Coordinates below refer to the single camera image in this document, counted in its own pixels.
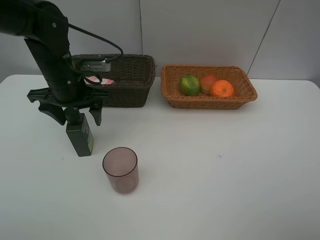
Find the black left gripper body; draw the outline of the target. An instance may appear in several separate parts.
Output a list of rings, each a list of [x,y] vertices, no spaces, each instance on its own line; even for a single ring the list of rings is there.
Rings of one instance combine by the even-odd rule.
[[[108,91],[87,86],[80,76],[43,76],[48,87],[32,89],[27,94],[30,102],[38,101],[56,107],[85,109],[100,107],[110,100]]]

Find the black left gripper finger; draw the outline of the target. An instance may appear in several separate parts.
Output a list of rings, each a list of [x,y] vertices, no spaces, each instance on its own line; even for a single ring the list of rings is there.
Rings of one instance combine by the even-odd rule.
[[[49,103],[40,103],[38,110],[57,121],[60,125],[66,123],[65,113],[62,107]]]
[[[96,102],[93,103],[90,107],[89,107],[89,112],[92,115],[95,124],[97,126],[101,125],[102,122],[102,108],[103,108],[103,103],[102,102]]]

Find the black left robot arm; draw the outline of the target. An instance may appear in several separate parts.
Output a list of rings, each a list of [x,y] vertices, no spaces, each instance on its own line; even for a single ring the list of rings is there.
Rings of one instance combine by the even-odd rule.
[[[80,109],[88,108],[101,125],[103,103],[109,94],[86,85],[100,85],[102,78],[73,64],[68,39],[69,23],[59,8],[45,0],[2,0],[0,31],[23,37],[48,87],[30,90],[30,102],[60,125],[70,122]]]

